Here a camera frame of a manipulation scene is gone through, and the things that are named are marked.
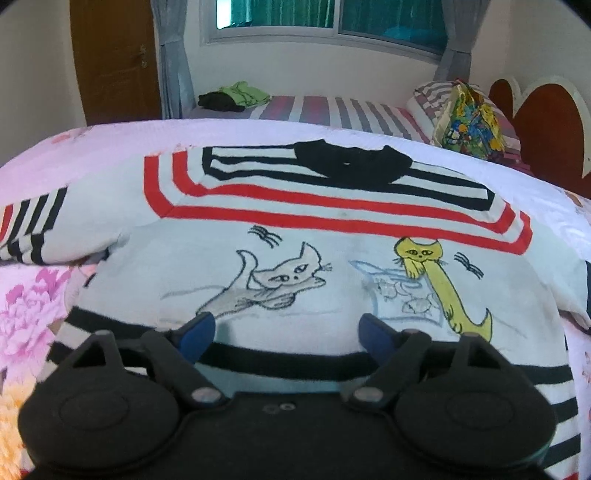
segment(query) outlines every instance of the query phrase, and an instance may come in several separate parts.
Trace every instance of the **headboard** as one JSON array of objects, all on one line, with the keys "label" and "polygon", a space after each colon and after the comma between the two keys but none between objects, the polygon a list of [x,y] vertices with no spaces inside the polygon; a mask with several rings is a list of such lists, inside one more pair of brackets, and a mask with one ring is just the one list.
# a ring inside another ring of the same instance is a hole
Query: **headboard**
[{"label": "headboard", "polygon": [[591,198],[591,115],[575,86],[548,77],[521,93],[517,81],[506,77],[489,96],[513,124],[532,173]]}]

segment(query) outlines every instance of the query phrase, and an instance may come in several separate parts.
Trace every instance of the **bedroom wall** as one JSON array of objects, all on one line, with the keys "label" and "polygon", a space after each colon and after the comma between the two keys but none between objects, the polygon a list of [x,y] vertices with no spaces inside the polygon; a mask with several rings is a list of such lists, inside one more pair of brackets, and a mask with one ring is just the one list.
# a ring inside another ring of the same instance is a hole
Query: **bedroom wall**
[{"label": "bedroom wall", "polygon": [[[275,95],[327,95],[405,105],[436,65],[391,53],[313,43],[200,45],[199,2],[189,0],[185,44],[195,93],[247,80]],[[471,81],[504,71],[513,0],[492,0],[474,49]]]},{"label": "bedroom wall", "polygon": [[69,64],[69,0],[18,0],[0,16],[0,165],[84,124]]},{"label": "bedroom wall", "polygon": [[574,83],[591,108],[591,29],[559,0],[516,0],[506,73],[522,89],[541,77],[560,75]]}]

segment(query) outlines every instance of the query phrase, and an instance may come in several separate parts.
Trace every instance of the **window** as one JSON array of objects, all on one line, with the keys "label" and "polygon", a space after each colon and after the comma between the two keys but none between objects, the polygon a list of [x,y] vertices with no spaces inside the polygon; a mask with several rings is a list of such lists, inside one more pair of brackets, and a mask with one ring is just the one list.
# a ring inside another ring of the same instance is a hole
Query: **window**
[{"label": "window", "polygon": [[441,0],[209,1],[207,17],[216,26],[209,41],[322,41],[433,59],[447,44]]}]

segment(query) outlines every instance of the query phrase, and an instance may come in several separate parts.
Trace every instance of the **yellow cat drawing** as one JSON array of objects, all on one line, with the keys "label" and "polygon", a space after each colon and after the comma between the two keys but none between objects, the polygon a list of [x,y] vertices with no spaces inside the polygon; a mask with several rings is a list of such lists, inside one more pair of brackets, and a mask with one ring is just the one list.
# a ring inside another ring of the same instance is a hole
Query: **yellow cat drawing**
[{"label": "yellow cat drawing", "polygon": [[484,320],[479,325],[468,318],[456,288],[440,265],[443,248],[439,241],[429,245],[421,245],[404,237],[394,245],[394,252],[401,258],[409,278],[417,279],[421,275],[427,274],[429,282],[443,306],[443,314],[455,333],[477,333],[487,342],[491,341],[492,315],[490,311],[486,309]]}]

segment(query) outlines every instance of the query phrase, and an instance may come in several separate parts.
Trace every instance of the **striped shirt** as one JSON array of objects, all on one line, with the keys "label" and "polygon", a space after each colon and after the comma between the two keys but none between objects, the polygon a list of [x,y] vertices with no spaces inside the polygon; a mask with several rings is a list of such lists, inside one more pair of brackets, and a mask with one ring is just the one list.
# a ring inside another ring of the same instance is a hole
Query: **striped shirt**
[{"label": "striped shirt", "polygon": [[347,388],[376,368],[356,329],[370,312],[435,340],[483,332],[554,407],[544,467],[578,469],[558,309],[591,326],[587,264],[464,175],[391,147],[193,148],[132,159],[1,218],[3,260],[107,252],[41,380],[94,331],[137,338],[210,311],[215,342],[197,368],[225,393]]}]

